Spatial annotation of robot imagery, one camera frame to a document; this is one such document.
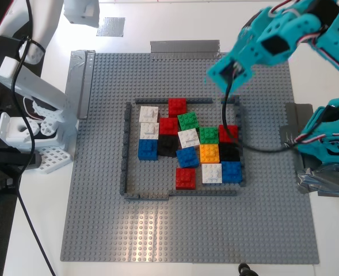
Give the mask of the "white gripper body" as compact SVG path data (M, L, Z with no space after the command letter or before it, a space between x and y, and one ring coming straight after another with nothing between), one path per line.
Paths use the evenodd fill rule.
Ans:
M64 16L71 24L99 27L98 0L64 0Z

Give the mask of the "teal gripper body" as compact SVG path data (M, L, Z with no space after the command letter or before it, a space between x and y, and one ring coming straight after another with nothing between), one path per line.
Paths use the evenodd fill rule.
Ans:
M244 67L283 63L296 50L298 17L256 17L242 28L235 45L236 60Z

